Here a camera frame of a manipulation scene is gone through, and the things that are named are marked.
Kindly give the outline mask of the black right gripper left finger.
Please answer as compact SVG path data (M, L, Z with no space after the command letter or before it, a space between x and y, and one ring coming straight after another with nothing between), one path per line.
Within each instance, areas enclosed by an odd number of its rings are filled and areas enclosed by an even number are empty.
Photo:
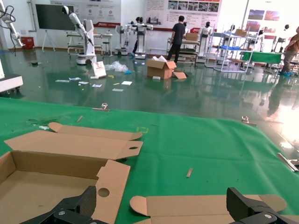
M81 195L64 198L52 210L25 221L25 224L101 224L93 219L96 187L89 186Z

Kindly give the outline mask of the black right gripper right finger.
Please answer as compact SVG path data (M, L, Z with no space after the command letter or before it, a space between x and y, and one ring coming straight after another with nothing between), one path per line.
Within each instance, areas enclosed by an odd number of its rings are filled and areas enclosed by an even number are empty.
M262 201L249 199L236 188L228 188L226 206L235 224L296 224Z

